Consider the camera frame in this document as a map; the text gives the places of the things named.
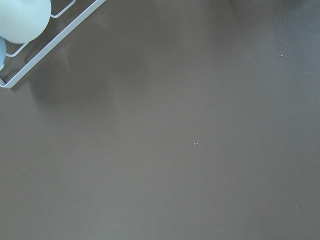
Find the white cup rack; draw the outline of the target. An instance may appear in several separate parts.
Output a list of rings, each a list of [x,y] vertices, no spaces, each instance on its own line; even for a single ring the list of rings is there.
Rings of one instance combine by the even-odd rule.
[[[33,67],[36,66],[51,50],[53,50],[67,35],[79,26],[87,17],[97,10],[105,0],[94,0],[84,11],[62,29],[48,44],[46,44],[28,63],[26,63],[10,80],[4,82],[0,79],[0,87],[11,89],[18,83]]]

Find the pale green cup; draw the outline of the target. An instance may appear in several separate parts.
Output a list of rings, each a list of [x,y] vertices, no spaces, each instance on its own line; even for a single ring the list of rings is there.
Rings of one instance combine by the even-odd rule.
[[[51,10],[49,0],[2,0],[0,36],[15,44],[36,39],[47,27]]]

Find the light blue cup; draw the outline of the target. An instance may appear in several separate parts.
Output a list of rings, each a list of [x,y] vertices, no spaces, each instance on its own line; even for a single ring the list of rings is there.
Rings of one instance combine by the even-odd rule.
[[[2,37],[0,37],[0,66],[4,64],[6,58],[6,51],[6,42]]]

